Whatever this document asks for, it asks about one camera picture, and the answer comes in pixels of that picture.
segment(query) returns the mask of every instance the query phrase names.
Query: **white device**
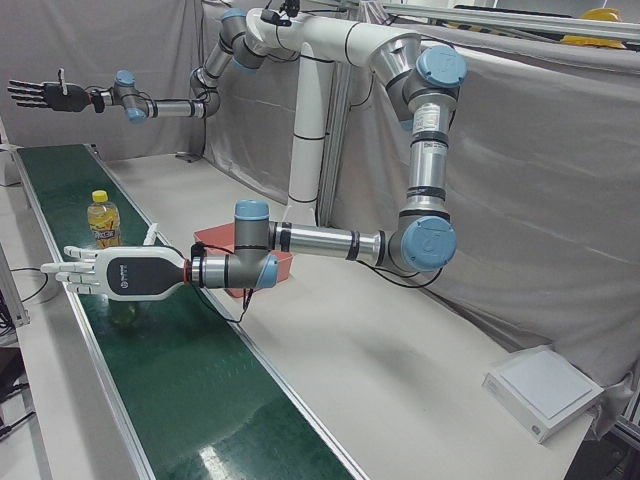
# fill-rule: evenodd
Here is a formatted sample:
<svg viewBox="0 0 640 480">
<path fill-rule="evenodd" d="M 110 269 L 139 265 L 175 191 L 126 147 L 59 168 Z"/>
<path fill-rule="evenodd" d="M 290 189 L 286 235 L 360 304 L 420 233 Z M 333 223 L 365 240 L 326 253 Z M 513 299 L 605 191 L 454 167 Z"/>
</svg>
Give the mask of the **white device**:
<svg viewBox="0 0 640 480">
<path fill-rule="evenodd" d="M 483 386 L 538 443 L 593 406 L 603 389 L 547 347 L 513 354 Z"/>
</svg>

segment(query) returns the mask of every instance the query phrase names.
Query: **red box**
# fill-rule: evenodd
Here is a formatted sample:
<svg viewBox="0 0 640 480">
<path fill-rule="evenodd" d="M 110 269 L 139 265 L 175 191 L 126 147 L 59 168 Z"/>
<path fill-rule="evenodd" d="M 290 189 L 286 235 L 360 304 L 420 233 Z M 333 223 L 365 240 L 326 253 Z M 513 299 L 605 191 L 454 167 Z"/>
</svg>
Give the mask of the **red box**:
<svg viewBox="0 0 640 480">
<path fill-rule="evenodd" d="M 207 245 L 215 245 L 217 247 L 226 248 L 233 251 L 235 245 L 234 241 L 234 224 L 226 223 L 218 227 L 207 228 L 206 230 L 200 230 L 193 234 L 196 242 L 200 241 Z M 220 250 L 213 248 L 207 248 L 211 253 L 222 253 Z M 272 251 L 276 257 L 278 257 L 278 282 L 282 282 L 289 278 L 289 271 L 291 270 L 291 263 L 293 262 L 293 254 L 289 252 Z M 242 288 L 225 288 L 226 292 L 232 297 L 242 297 Z"/>
</svg>

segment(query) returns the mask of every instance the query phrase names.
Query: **green conveyor belt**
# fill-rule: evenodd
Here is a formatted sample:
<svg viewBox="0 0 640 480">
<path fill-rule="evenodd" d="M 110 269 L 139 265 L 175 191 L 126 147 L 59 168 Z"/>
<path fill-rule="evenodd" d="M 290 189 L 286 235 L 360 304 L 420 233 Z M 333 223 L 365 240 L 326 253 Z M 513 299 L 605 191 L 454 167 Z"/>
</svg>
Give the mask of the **green conveyor belt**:
<svg viewBox="0 0 640 480">
<path fill-rule="evenodd" d="M 46 222 L 93 247 L 86 208 L 107 190 L 126 244 L 147 224 L 82 145 L 21 149 Z M 231 327 L 188 287 L 161 302 L 82 305 L 151 467 L 164 479 L 350 479 Z"/>
</svg>

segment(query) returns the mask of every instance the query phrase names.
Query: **black cable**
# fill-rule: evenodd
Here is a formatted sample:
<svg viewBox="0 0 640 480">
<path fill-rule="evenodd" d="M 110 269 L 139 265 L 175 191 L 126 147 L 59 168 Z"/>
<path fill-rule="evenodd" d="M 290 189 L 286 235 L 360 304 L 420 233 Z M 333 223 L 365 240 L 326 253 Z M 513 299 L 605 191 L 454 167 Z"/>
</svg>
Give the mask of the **black cable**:
<svg viewBox="0 0 640 480">
<path fill-rule="evenodd" d="M 218 4 L 222 4 L 227 8 L 233 8 L 233 5 L 231 5 L 230 3 L 225 2 L 224 0 L 202 0 L 202 3 L 205 3 L 207 5 L 212 5 L 214 7 L 218 6 Z"/>
<path fill-rule="evenodd" d="M 213 248 L 214 250 L 220 250 L 221 252 L 228 253 L 229 255 L 233 255 L 233 252 L 228 248 L 218 247 L 217 245 L 207 245 L 206 243 L 202 244 L 203 247 Z"/>
<path fill-rule="evenodd" d="M 444 43 L 445 45 L 447 45 L 448 47 L 453 48 L 454 50 L 456 49 L 455 44 L 451 43 L 451 42 L 447 42 L 445 40 L 441 40 L 439 38 L 435 38 L 435 37 L 430 37 L 429 35 L 420 35 L 420 39 L 421 40 L 430 40 L 432 42 L 440 42 L 440 43 Z"/>
<path fill-rule="evenodd" d="M 396 21 L 399 18 L 400 18 L 400 15 L 390 14 L 389 18 L 384 21 L 383 25 L 386 25 L 387 27 L 390 26 L 390 25 L 393 25 L 394 23 L 396 23 Z"/>
<path fill-rule="evenodd" d="M 106 88 L 106 87 L 102 87 L 102 86 L 100 86 L 100 85 L 89 85 L 88 87 L 84 87 L 84 91 L 85 91 L 85 92 L 87 92 L 87 91 L 89 91 L 89 89 L 91 89 L 91 88 L 98 88 L 98 89 L 100 89 L 101 91 L 104 91 L 104 92 L 106 92 L 107 90 L 109 90 L 108 88 Z"/>
<path fill-rule="evenodd" d="M 27 300 L 31 300 L 33 297 L 35 297 L 37 294 L 39 294 L 42 290 L 44 290 L 44 287 L 47 286 L 47 283 L 49 283 L 49 274 L 41 272 L 39 268 L 35 268 L 35 267 L 24 267 L 24 268 L 13 268 L 11 269 L 12 272 L 24 272 L 26 270 L 31 270 L 34 272 L 38 272 L 41 273 L 42 275 L 44 275 L 44 283 L 42 284 L 42 286 L 36 290 L 36 292 L 32 295 L 29 295 L 27 298 L 21 298 L 20 301 L 21 302 L 26 302 Z"/>
<path fill-rule="evenodd" d="M 382 268 L 382 267 L 373 267 L 371 265 L 367 265 L 365 262 L 363 262 L 362 260 L 356 260 L 357 263 L 359 263 L 360 265 L 364 265 L 365 267 L 371 267 L 374 268 L 376 271 L 378 272 L 384 272 L 384 273 L 389 273 L 391 275 L 395 275 L 398 278 L 413 278 L 413 277 L 417 277 L 418 275 L 420 275 L 420 272 L 416 272 L 416 273 L 412 273 L 411 275 L 402 275 L 401 273 L 398 272 L 394 272 L 393 270 L 387 270 L 386 268 Z"/>
<path fill-rule="evenodd" d="M 454 110 L 453 113 L 451 114 L 451 120 L 449 120 L 449 130 L 451 130 L 451 125 L 453 125 L 453 121 L 456 118 L 456 112 L 457 110 Z"/>
<path fill-rule="evenodd" d="M 242 322 L 243 318 L 244 318 L 244 314 L 247 313 L 247 310 L 249 309 L 249 304 L 251 303 L 251 297 L 253 297 L 253 288 L 245 288 L 242 291 L 242 314 L 240 315 L 240 318 L 238 320 L 235 320 L 233 318 L 227 318 L 227 317 L 223 317 L 222 315 L 220 315 L 220 312 L 218 312 L 215 308 L 213 308 L 211 306 L 211 304 L 207 301 L 207 299 L 204 297 L 204 294 L 200 291 L 200 288 L 198 288 L 197 286 L 195 286 L 193 283 L 191 284 L 191 286 L 193 287 L 193 289 L 196 292 L 196 296 L 200 299 L 200 301 L 202 302 L 202 304 L 207 307 L 209 310 L 211 310 L 213 313 L 215 313 L 216 315 L 222 317 L 222 319 L 227 322 L 227 323 L 235 323 L 236 325 L 239 324 L 240 322 Z"/>
<path fill-rule="evenodd" d="M 17 422 L 12 423 L 11 425 L 6 425 L 2 428 L 0 428 L 0 438 L 4 437 L 5 435 L 8 435 L 9 433 L 11 433 L 11 431 L 16 428 L 18 425 L 20 425 L 22 422 L 27 421 L 29 418 L 33 417 L 36 414 L 36 412 L 29 412 L 27 413 L 24 417 L 22 417 L 20 420 L 18 420 Z"/>
<path fill-rule="evenodd" d="M 267 54 L 267 58 L 274 63 L 290 63 L 297 62 L 300 59 L 300 52 L 293 52 L 289 58 L 281 58 L 271 53 Z"/>
<path fill-rule="evenodd" d="M 398 287 L 402 287 L 402 288 L 424 288 L 424 287 L 428 287 L 429 285 L 431 285 L 433 282 L 435 282 L 438 277 L 440 276 L 440 274 L 442 273 L 442 268 L 440 270 L 438 270 L 438 273 L 435 274 L 435 276 L 429 280 L 426 283 L 423 283 L 421 285 L 406 285 L 404 283 L 400 283 L 400 282 L 396 282 L 395 280 L 392 280 L 391 278 L 385 277 L 382 273 L 380 273 L 376 267 L 372 267 L 371 265 L 368 265 L 364 262 L 358 262 L 361 265 L 364 265 L 365 267 L 367 267 L 369 270 L 371 270 L 373 273 L 375 273 L 376 275 L 384 278 L 387 282 L 389 283 L 393 283 L 394 285 L 397 285 Z"/>
<path fill-rule="evenodd" d="M 346 8 L 336 8 L 336 9 L 327 9 L 327 10 L 300 10 L 301 13 L 308 13 L 313 15 L 314 13 L 347 13 Z"/>
<path fill-rule="evenodd" d="M 371 84 L 369 85 L 369 93 L 367 93 L 367 96 L 361 102 L 356 103 L 354 105 L 349 105 L 349 111 L 351 111 L 352 108 L 360 107 L 360 106 L 364 105 L 365 103 L 367 103 L 367 100 L 369 100 L 369 97 L 371 97 L 371 93 L 373 92 L 373 83 L 374 83 L 374 81 L 375 81 L 375 77 L 373 75 L 371 75 Z"/>
</svg>

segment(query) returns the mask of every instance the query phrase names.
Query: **yellow bottle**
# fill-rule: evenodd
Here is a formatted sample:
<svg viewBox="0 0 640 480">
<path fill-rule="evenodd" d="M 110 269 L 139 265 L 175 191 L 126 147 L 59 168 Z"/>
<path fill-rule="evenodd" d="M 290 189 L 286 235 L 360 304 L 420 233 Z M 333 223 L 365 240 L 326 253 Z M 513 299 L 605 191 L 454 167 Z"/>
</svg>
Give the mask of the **yellow bottle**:
<svg viewBox="0 0 640 480">
<path fill-rule="evenodd" d="M 104 190 L 96 190 L 91 196 L 93 203 L 87 208 L 87 218 L 96 245 L 98 248 L 122 245 L 118 207 L 109 201 L 109 196 Z"/>
</svg>

